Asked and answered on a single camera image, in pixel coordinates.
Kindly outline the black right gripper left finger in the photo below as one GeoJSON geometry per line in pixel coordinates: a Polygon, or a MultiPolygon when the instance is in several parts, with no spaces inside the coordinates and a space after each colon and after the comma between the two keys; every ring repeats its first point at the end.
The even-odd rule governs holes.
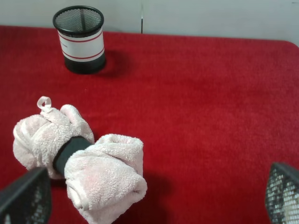
{"type": "Polygon", "coordinates": [[[2,224],[47,224],[51,209],[50,178],[46,168],[34,168],[0,191],[2,224]]]}

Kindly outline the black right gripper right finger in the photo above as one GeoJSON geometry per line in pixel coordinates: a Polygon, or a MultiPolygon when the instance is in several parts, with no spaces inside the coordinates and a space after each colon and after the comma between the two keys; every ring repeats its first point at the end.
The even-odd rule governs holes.
{"type": "Polygon", "coordinates": [[[299,171],[285,163],[271,166],[265,207],[272,224],[299,223],[299,171]]]}

